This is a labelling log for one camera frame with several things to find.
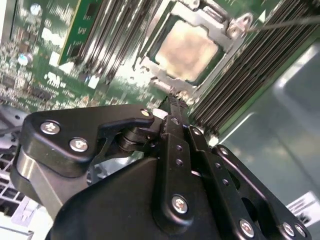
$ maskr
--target capacitor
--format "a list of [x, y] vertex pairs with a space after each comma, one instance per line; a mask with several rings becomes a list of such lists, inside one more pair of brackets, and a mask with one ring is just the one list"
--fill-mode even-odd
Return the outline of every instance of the capacitor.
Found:
[[41, 6], [37, 3], [32, 4], [30, 7], [30, 12], [34, 16], [39, 16], [41, 13], [41, 10], [42, 10]]
[[32, 63], [32, 61], [34, 60], [33, 56], [31, 53], [27, 52], [27, 53], [22, 53], [19, 55], [18, 57], [18, 63], [21, 66], [27, 66], [30, 65]]

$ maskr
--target wire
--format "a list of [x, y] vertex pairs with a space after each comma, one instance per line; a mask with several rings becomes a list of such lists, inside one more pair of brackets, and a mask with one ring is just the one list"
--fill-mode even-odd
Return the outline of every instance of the wire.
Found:
[[294, 20], [284, 21], [284, 22], [275, 23], [275, 24], [267, 24], [261, 27], [260, 26], [252, 27], [252, 28], [249, 28], [246, 32], [250, 33], [250, 32], [258, 32], [258, 31], [270, 30], [270, 29], [279, 29], [279, 28], [289, 27], [293, 25], [312, 25], [312, 24], [320, 24], [320, 15], [294, 19]]
[[0, 135], [20, 132], [21, 128], [22, 126], [14, 126], [7, 129], [0, 129]]

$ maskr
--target black plastic bracket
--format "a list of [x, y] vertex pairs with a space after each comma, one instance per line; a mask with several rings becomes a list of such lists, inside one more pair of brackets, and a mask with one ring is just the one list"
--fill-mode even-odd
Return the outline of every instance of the black plastic bracket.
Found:
[[[222, 239], [266, 239], [251, 220], [223, 160], [210, 152], [205, 137], [197, 128], [190, 126], [186, 131], [192, 164], [202, 175], [212, 214], [219, 219], [217, 227]], [[241, 220], [249, 223], [251, 230], [247, 233], [241, 228]]]
[[161, 127], [152, 210], [158, 226], [176, 235], [185, 232], [193, 223], [195, 196], [179, 101], [170, 97], [168, 101], [170, 111]]
[[[152, 125], [154, 116], [143, 110], [140, 105], [111, 105], [36, 112], [25, 118], [20, 144], [30, 158], [60, 175], [79, 177], [97, 154], [99, 139], [106, 139], [107, 149], [122, 129]], [[57, 124], [59, 133], [42, 132], [40, 126], [45, 122]], [[84, 139], [87, 150], [73, 151], [70, 141], [74, 138]]]
[[[274, 196], [269, 189], [225, 146], [216, 145], [212, 153], [223, 160], [226, 169], [245, 204], [250, 217], [259, 225], [268, 239], [310, 240], [307, 228]], [[291, 226], [294, 236], [288, 234], [284, 224]], [[302, 236], [296, 226], [306, 234]]]

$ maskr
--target cpu socket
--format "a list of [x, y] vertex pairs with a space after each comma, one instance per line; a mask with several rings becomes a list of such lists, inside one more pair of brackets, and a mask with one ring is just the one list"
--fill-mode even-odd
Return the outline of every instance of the cpu socket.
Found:
[[140, 67], [154, 75], [156, 87], [198, 97], [242, 45], [252, 21], [251, 13], [232, 18], [212, 0], [163, 0], [146, 31]]

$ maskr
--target screw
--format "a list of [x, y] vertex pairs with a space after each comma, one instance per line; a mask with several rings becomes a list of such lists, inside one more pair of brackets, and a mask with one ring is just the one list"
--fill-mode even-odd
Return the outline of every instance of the screw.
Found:
[[251, 224], [244, 219], [241, 219], [240, 222], [241, 230], [247, 235], [249, 238], [253, 238], [255, 235], [254, 229], [252, 228]]
[[196, 129], [196, 128], [193, 128], [193, 132], [194, 132], [196, 135], [201, 135], [201, 132], [200, 132], [198, 129]]
[[291, 227], [288, 223], [284, 222], [284, 223], [282, 224], [282, 226], [283, 226], [283, 228], [284, 228], [284, 230], [285, 230], [285, 232], [286, 232], [287, 234], [289, 234], [291, 237], [294, 237], [294, 236], [295, 236], [294, 230], [292, 229], [292, 227]]
[[70, 148], [75, 152], [85, 152], [88, 149], [88, 144], [86, 140], [82, 138], [74, 138], [69, 143]]
[[302, 227], [300, 227], [298, 224], [294, 225], [295, 229], [305, 238], [306, 237], [306, 233], [305, 231], [302, 229]]
[[186, 201], [180, 196], [174, 196], [171, 203], [173, 208], [180, 214], [185, 214], [188, 211], [188, 205]]
[[145, 109], [141, 109], [141, 113], [142, 113], [142, 115], [144, 115], [144, 116], [146, 116], [146, 117], [149, 117], [149, 116], [150, 116], [150, 113], [149, 113], [147, 110], [145, 110]]
[[55, 135], [60, 132], [60, 127], [56, 123], [50, 121], [42, 123], [40, 129], [45, 134], [49, 135]]
[[174, 122], [174, 124], [179, 125], [179, 121], [175, 117], [171, 118], [171, 121]]
[[224, 154], [224, 155], [228, 155], [228, 151], [227, 149], [225, 149], [224, 147], [220, 147], [220, 151]]

